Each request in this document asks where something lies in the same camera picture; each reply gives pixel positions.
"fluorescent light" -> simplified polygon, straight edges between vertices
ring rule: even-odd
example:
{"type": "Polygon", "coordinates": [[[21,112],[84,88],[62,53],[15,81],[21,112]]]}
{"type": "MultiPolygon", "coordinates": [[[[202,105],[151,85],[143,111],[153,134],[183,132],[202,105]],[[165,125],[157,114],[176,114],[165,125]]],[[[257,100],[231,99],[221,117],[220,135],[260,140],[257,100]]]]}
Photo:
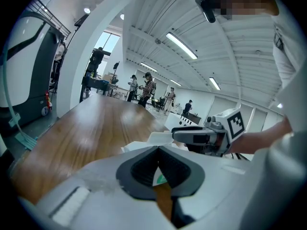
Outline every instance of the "fluorescent light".
{"type": "Polygon", "coordinates": [[[179,86],[182,86],[181,84],[175,82],[174,80],[171,80],[171,79],[170,79],[170,81],[173,82],[173,83],[175,83],[175,84],[177,84],[177,85],[179,85],[179,86]]]}
{"type": "Polygon", "coordinates": [[[152,70],[154,72],[156,72],[157,70],[156,69],[153,69],[152,67],[150,66],[147,66],[146,64],[144,64],[143,62],[141,62],[141,65],[144,66],[144,67],[147,67],[149,70],[152,70]]]}
{"type": "Polygon", "coordinates": [[[89,8],[84,8],[84,12],[86,12],[86,13],[90,13],[90,12],[91,12],[91,10],[90,10],[89,8]]]}
{"type": "Polygon", "coordinates": [[[44,6],[41,6],[41,9],[44,10],[45,12],[48,11],[44,6]]]}
{"type": "Polygon", "coordinates": [[[221,90],[220,87],[217,85],[216,81],[214,80],[214,78],[209,78],[209,79],[210,79],[210,81],[213,83],[213,85],[215,86],[215,88],[216,88],[217,90],[221,90]]]}
{"type": "Polygon", "coordinates": [[[179,38],[177,38],[174,34],[168,33],[166,37],[172,40],[175,44],[177,44],[184,52],[186,52],[192,59],[197,59],[197,55],[194,54],[192,50],[190,50],[179,38]]]}

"white wall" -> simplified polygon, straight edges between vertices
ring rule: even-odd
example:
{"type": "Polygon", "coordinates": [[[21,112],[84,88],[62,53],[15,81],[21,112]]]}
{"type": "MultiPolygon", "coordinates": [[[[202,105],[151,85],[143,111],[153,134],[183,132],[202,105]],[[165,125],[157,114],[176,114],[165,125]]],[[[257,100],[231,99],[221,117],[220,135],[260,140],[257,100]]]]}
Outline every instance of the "white wall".
{"type": "Polygon", "coordinates": [[[103,61],[101,61],[101,63],[98,66],[97,74],[100,75],[101,77],[103,76],[104,71],[106,69],[106,64],[107,64],[107,62],[103,60],[103,61]]]}
{"type": "Polygon", "coordinates": [[[114,64],[119,62],[118,68],[116,70],[116,75],[118,76],[118,83],[117,85],[120,88],[125,90],[129,90],[130,86],[128,82],[130,82],[131,76],[135,74],[136,67],[131,64],[129,61],[123,61],[123,41],[122,36],[119,38],[118,42],[116,43],[109,60],[107,61],[106,68],[104,70],[103,75],[108,74],[109,72],[114,72],[113,67],[114,64]]]}
{"type": "Polygon", "coordinates": [[[265,119],[262,130],[266,130],[268,128],[271,128],[272,126],[281,122],[282,120],[283,120],[283,116],[281,116],[280,114],[272,112],[272,111],[268,111],[268,114],[267,114],[267,117],[265,119]]]}
{"type": "Polygon", "coordinates": [[[156,91],[154,94],[155,99],[159,99],[165,95],[165,92],[168,88],[168,84],[159,80],[158,78],[154,78],[154,82],[156,83],[156,91]]]}
{"type": "Polygon", "coordinates": [[[253,111],[252,106],[241,104],[240,112],[243,118],[243,124],[244,124],[245,130],[247,130],[248,122],[249,122],[252,111],[253,111]]]}
{"type": "MultiPolygon", "coordinates": [[[[203,123],[204,119],[207,117],[211,105],[213,103],[214,97],[220,97],[220,98],[225,98],[234,102],[237,102],[237,106],[239,107],[239,100],[233,97],[228,97],[228,96],[223,96],[223,95],[218,95],[214,93],[209,93],[209,92],[202,92],[202,91],[196,91],[196,90],[187,90],[187,89],[182,89],[182,88],[177,88],[175,89],[176,93],[176,101],[175,104],[180,103],[181,107],[184,107],[187,102],[191,99],[193,101],[192,103],[192,113],[198,114],[199,117],[202,118],[201,122],[203,123]]],[[[276,123],[282,121],[283,116],[271,111],[270,109],[258,106],[256,104],[246,102],[246,101],[241,101],[242,104],[256,107],[259,110],[266,112],[267,117],[263,126],[263,130],[266,130],[276,123]]]]}
{"type": "Polygon", "coordinates": [[[82,77],[98,38],[114,17],[131,1],[134,0],[104,0],[91,12],[75,34],[67,50],[59,76],[58,117],[62,117],[79,104],[82,77]]]}
{"type": "Polygon", "coordinates": [[[175,104],[180,103],[181,108],[184,109],[186,103],[192,100],[191,113],[198,114],[201,118],[206,118],[214,100],[214,94],[196,90],[175,89],[176,100],[175,104]]]}
{"type": "Polygon", "coordinates": [[[266,116],[267,116],[266,112],[260,111],[260,110],[258,110],[258,108],[256,108],[255,114],[254,114],[253,119],[251,121],[248,132],[260,132],[260,131],[262,131],[266,116]]]}

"chair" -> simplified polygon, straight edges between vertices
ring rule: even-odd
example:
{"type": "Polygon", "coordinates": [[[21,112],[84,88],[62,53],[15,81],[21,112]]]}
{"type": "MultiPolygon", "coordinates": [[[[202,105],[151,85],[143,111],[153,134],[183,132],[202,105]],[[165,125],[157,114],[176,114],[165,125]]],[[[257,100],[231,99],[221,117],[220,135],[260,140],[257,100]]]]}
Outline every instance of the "chair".
{"type": "Polygon", "coordinates": [[[155,103],[154,97],[152,97],[152,105],[153,105],[154,108],[156,108],[156,103],[155,103]]]}
{"type": "Polygon", "coordinates": [[[158,103],[157,103],[157,105],[156,105],[156,106],[157,106],[157,109],[156,109],[157,112],[159,112],[160,109],[163,108],[163,106],[164,106],[164,101],[165,101],[165,99],[162,98],[162,97],[160,97],[160,99],[159,99],[159,101],[158,101],[158,103]]]}

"table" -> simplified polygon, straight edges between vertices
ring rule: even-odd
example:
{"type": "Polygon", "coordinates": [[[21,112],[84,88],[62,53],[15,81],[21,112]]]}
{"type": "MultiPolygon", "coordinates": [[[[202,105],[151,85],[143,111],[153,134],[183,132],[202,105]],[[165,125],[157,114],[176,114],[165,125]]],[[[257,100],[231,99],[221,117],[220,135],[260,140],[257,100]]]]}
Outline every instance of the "table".
{"type": "Polygon", "coordinates": [[[105,95],[106,91],[109,91],[111,89],[113,90],[113,88],[115,88],[116,85],[111,84],[111,83],[109,83],[109,82],[107,82],[105,80],[100,80],[100,79],[84,76],[82,78],[80,102],[83,101],[83,92],[84,92],[86,87],[97,89],[97,93],[98,93],[98,90],[102,90],[103,91],[103,95],[105,95]]]}
{"type": "Polygon", "coordinates": [[[36,203],[72,173],[97,159],[122,153],[133,141],[167,130],[141,105],[95,94],[58,120],[12,177],[17,193],[36,203]]]}

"window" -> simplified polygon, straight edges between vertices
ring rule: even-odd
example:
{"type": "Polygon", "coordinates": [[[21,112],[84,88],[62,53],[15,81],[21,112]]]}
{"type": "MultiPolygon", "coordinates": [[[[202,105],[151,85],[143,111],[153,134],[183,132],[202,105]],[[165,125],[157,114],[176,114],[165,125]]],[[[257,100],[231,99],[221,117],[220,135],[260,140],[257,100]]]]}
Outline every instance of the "window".
{"type": "Polygon", "coordinates": [[[111,53],[118,40],[119,36],[112,33],[103,32],[98,39],[95,48],[102,47],[104,51],[111,53]]]}

